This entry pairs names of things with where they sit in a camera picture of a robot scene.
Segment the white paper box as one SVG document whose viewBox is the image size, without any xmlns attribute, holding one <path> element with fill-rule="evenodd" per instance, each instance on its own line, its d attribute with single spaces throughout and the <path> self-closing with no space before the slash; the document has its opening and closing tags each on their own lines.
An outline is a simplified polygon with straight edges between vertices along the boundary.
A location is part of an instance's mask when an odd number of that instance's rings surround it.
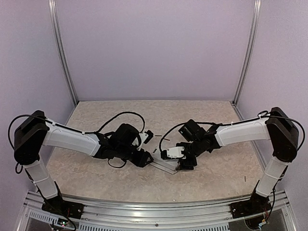
<svg viewBox="0 0 308 231">
<path fill-rule="evenodd" d="M 160 158 L 155 158 L 154 161 L 150 165 L 166 173 L 174 175 L 177 173 L 179 161 L 178 160 L 162 160 Z"/>
</svg>

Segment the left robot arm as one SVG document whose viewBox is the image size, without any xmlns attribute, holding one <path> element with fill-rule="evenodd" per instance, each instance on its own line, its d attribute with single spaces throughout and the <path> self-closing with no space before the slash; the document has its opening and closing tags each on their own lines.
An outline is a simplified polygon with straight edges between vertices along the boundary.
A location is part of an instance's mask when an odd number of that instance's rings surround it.
<svg viewBox="0 0 308 231">
<path fill-rule="evenodd" d="M 58 147 L 80 152 L 97 159 L 119 158 L 130 161 L 137 167 L 145 167 L 154 161 L 152 155 L 143 149 L 153 137 L 151 131 L 137 130 L 130 124 L 121 124 L 116 131 L 102 133 L 81 131 L 48 119 L 43 111 L 31 115 L 19 115 L 14 120 L 25 118 L 14 134 L 8 134 L 8 141 L 14 151 L 14 158 L 32 179 L 42 198 L 57 214 L 67 210 L 67 202 L 41 160 L 42 146 Z"/>
</svg>

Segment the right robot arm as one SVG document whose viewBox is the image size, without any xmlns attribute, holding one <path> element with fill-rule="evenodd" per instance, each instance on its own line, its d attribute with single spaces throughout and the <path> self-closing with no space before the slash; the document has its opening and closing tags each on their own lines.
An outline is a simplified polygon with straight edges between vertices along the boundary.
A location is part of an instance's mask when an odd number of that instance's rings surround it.
<svg viewBox="0 0 308 231">
<path fill-rule="evenodd" d="M 257 117 L 228 124 L 207 123 L 188 120 L 179 129 L 185 142 L 177 143 L 179 153 L 178 170 L 193 170 L 197 157 L 228 145 L 250 141 L 270 141 L 273 153 L 265 171 L 257 182 L 252 199 L 246 203 L 249 213 L 255 214 L 265 205 L 265 199 L 283 179 L 289 165 L 295 159 L 299 144 L 299 130 L 295 121 L 281 108 L 263 111 Z"/>
</svg>

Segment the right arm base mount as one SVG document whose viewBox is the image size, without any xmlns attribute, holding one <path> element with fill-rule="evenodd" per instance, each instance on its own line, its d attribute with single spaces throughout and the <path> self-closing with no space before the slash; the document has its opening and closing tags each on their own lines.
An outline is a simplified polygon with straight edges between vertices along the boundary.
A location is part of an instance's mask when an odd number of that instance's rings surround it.
<svg viewBox="0 0 308 231">
<path fill-rule="evenodd" d="M 254 214 L 270 211 L 272 208 L 269 200 L 245 200 L 230 204 L 232 218 L 242 218 Z"/>
</svg>

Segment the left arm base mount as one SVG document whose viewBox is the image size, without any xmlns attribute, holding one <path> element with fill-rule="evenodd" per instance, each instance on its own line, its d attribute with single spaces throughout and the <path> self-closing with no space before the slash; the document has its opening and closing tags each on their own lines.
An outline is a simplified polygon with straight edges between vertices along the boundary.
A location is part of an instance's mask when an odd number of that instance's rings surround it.
<svg viewBox="0 0 308 231">
<path fill-rule="evenodd" d="M 42 210 L 53 214 L 61 215 L 67 218 L 81 219 L 84 205 L 81 203 L 64 201 L 59 205 L 50 205 L 45 202 L 42 205 Z"/>
</svg>

